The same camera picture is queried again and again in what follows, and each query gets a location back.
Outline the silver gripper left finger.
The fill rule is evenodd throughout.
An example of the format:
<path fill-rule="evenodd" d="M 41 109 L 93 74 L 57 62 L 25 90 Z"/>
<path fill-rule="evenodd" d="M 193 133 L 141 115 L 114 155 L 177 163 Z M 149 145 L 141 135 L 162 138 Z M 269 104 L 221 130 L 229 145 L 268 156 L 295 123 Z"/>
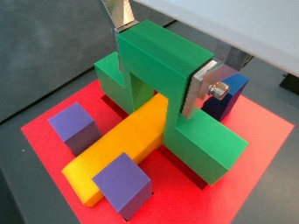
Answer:
<path fill-rule="evenodd" d="M 137 24 L 128 0 L 98 0 L 98 4 L 114 35 Z"/>

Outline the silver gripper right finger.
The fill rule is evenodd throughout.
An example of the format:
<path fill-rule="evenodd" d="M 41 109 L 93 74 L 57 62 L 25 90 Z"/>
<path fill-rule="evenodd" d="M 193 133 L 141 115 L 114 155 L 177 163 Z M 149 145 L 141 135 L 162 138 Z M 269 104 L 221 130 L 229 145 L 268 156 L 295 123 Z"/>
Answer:
<path fill-rule="evenodd" d="M 212 59 L 190 77 L 181 106 L 181 115 L 185 118 L 192 116 L 194 106 L 201 107 L 210 97 L 218 101 L 225 97 L 229 85 L 222 81 L 236 74 L 248 62 L 249 54 L 246 52 L 224 42 L 218 42 Z"/>

